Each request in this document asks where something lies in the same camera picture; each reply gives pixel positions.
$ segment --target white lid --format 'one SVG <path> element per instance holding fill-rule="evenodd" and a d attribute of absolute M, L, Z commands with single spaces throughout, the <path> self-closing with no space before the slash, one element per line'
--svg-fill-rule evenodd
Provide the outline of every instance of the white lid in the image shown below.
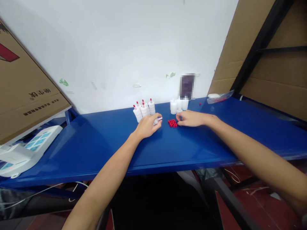
<path fill-rule="evenodd" d="M 217 98 L 219 96 L 220 96 L 219 94 L 209 94 L 208 95 L 209 98 Z"/>

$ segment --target blue table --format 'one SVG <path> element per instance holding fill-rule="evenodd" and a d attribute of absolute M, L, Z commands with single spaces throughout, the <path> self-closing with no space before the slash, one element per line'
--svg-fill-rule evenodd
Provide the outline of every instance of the blue table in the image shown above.
<path fill-rule="evenodd" d="M 189 109 L 217 115 L 286 160 L 307 158 L 306 131 L 244 101 L 229 98 L 209 105 L 205 98 L 200 98 L 190 101 Z M 162 128 L 139 144 L 128 176 L 238 163 L 209 128 L 170 128 L 167 121 L 175 115 L 170 113 L 169 103 L 157 104 L 156 112 L 163 116 Z M 137 124 L 132 108 L 79 115 L 63 129 L 33 168 L 16 179 L 0 182 L 0 187 L 92 180 Z"/>

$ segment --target white cable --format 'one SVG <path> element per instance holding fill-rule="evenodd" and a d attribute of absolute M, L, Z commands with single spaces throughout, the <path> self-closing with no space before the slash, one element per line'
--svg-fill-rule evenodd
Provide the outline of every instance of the white cable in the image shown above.
<path fill-rule="evenodd" d="M 78 183 L 76 184 L 75 188 L 73 189 L 73 192 L 76 190 L 77 186 L 78 186 Z"/>
<path fill-rule="evenodd" d="M 82 184 L 82 185 L 86 186 L 87 188 L 89 187 L 88 185 L 86 185 L 86 184 L 84 184 L 84 183 L 82 183 L 82 182 L 80 182 L 80 181 L 76 181 L 76 183 Z M 61 184 L 63 184 L 63 183 L 60 183 L 60 184 L 57 184 L 57 185 L 53 185 L 53 186 L 51 186 L 51 187 L 49 187 L 49 188 L 46 188 L 46 189 L 44 189 L 44 190 L 42 190 L 42 191 L 40 191 L 40 192 L 38 192 L 38 193 L 35 193 L 35 194 L 31 195 L 31 196 L 28 196 L 28 197 L 26 197 L 26 198 L 24 198 L 24 199 L 22 199 L 22 200 L 14 201 L 14 202 L 8 202 L 8 203 L 0 203 L 0 205 L 13 204 L 13 205 L 11 205 L 11 206 L 9 206 L 9 207 L 6 207 L 6 208 L 4 208 L 4 209 L 11 208 L 11 207 L 13 207 L 13 206 L 15 206 L 15 205 L 17 205 L 17 204 L 19 204 L 19 203 L 25 201 L 25 200 L 28 199 L 28 198 L 31 198 L 31 197 L 33 197 L 33 196 L 35 196 L 35 195 L 37 195 L 37 194 L 40 194 L 40 193 L 42 193 L 42 192 L 44 192 L 44 191 L 46 191 L 46 190 L 48 190 L 48 189 L 51 189 L 51 188 L 56 187 L 56 186 L 61 185 Z"/>
<path fill-rule="evenodd" d="M 253 195 L 255 192 L 259 191 L 259 190 L 262 190 L 262 189 L 265 189 L 265 188 L 269 188 L 269 187 L 260 187 L 260 188 L 245 188 L 243 190 L 252 190 L 252 189 L 255 189 L 250 195 Z"/>
<path fill-rule="evenodd" d="M 235 174 L 233 174 L 231 171 L 228 171 L 227 169 L 225 169 L 227 172 L 229 172 L 229 173 L 231 173 L 232 175 L 234 175 L 237 179 L 238 179 L 238 181 L 237 180 L 235 180 L 232 176 L 231 176 L 231 178 L 235 181 L 235 182 L 237 182 L 237 183 L 240 183 L 241 181 L 240 181 L 240 179 L 239 179 L 239 177 L 237 177 Z"/>
<path fill-rule="evenodd" d="M 37 195 L 37 194 L 40 194 L 40 193 L 42 193 L 42 192 L 44 192 L 44 191 L 46 191 L 46 190 L 48 190 L 48 189 L 51 189 L 51 188 L 56 187 L 56 186 L 61 185 L 61 184 L 63 184 L 63 183 L 60 183 L 60 184 L 57 184 L 57 185 L 53 185 L 53 186 L 51 186 L 51 187 L 49 187 L 49 188 L 44 189 L 43 191 L 40 191 L 40 192 L 38 192 L 38 193 L 35 193 L 35 194 L 33 194 L 33 195 L 29 196 L 29 197 L 26 197 L 26 198 L 24 198 L 24 199 L 22 199 L 22 200 L 19 200 L 19 201 L 8 202 L 8 203 L 0 203 L 0 204 L 2 204 L 2 205 L 4 205 L 4 204 L 14 204 L 14 205 L 10 206 L 10 207 L 13 207 L 13 206 L 17 205 L 18 203 L 21 203 L 22 201 L 24 201 L 24 200 L 26 200 L 26 199 L 28 199 L 28 198 L 31 198 L 31 197 L 33 197 L 33 196 L 35 196 L 35 195 Z"/>
<path fill-rule="evenodd" d="M 87 188 L 89 187 L 88 185 L 86 185 L 86 184 L 84 184 L 84 183 L 82 183 L 82 182 L 80 182 L 80 181 L 76 181 L 76 183 L 83 184 L 83 185 L 86 186 Z"/>

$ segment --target white plastic bottle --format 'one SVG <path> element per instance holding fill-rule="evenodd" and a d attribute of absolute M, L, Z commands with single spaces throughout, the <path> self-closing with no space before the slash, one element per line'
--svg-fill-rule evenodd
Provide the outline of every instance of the white plastic bottle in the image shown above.
<path fill-rule="evenodd" d="M 148 114 L 148 116 L 149 116 L 149 115 L 150 115 L 150 111 L 149 111 L 148 104 L 147 104 L 146 102 L 144 102 L 144 100 L 142 100 L 142 102 L 144 103 L 145 108 L 147 109 L 147 114 Z"/>
<path fill-rule="evenodd" d="M 148 106 L 146 107 L 144 102 L 142 103 L 142 107 L 141 107 L 141 113 L 143 117 L 149 116 L 149 109 Z"/>
<path fill-rule="evenodd" d="M 162 120 L 162 118 L 157 118 L 153 121 L 153 125 L 157 125 L 159 123 L 159 120 Z"/>
<path fill-rule="evenodd" d="M 148 107 L 150 115 L 154 115 L 156 113 L 156 109 L 154 108 L 154 102 L 152 101 L 152 99 L 150 99 L 150 101 L 148 102 Z"/>
<path fill-rule="evenodd" d="M 188 105 L 189 105 L 189 100 L 187 98 L 182 100 L 182 110 L 187 110 L 188 109 Z"/>
<path fill-rule="evenodd" d="M 182 100 L 180 100 L 180 96 L 177 99 L 177 110 L 182 110 Z"/>
<path fill-rule="evenodd" d="M 170 101 L 170 113 L 171 114 L 177 113 L 177 100 L 172 99 Z"/>
<path fill-rule="evenodd" d="M 143 118 L 142 113 L 141 113 L 141 110 L 137 109 L 137 108 L 135 107 L 135 105 L 133 105 L 133 107 L 134 107 L 134 110 L 133 110 L 134 115 L 135 115 L 135 117 L 137 118 L 137 121 L 138 121 L 138 123 L 139 123 L 139 122 L 141 121 L 141 119 Z"/>
<path fill-rule="evenodd" d="M 140 110 L 141 111 L 141 105 L 137 102 L 137 106 L 136 106 L 136 108 L 138 109 L 138 110 Z"/>

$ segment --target cardboard box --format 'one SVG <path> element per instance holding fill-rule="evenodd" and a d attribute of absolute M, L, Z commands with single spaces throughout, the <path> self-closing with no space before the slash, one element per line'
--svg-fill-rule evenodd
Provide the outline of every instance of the cardboard box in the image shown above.
<path fill-rule="evenodd" d="M 227 93 L 275 0 L 239 0 L 208 94 Z"/>
<path fill-rule="evenodd" d="M 306 10 L 294 1 L 268 48 L 307 45 Z M 263 54 L 240 94 L 307 121 L 307 51 Z"/>
<path fill-rule="evenodd" d="M 0 144 L 70 106 L 0 21 Z"/>
<path fill-rule="evenodd" d="M 209 93 L 232 87 L 274 0 L 239 0 Z M 296 0 L 267 48 L 307 45 L 307 2 Z M 307 121 L 307 52 L 263 54 L 240 94 Z"/>

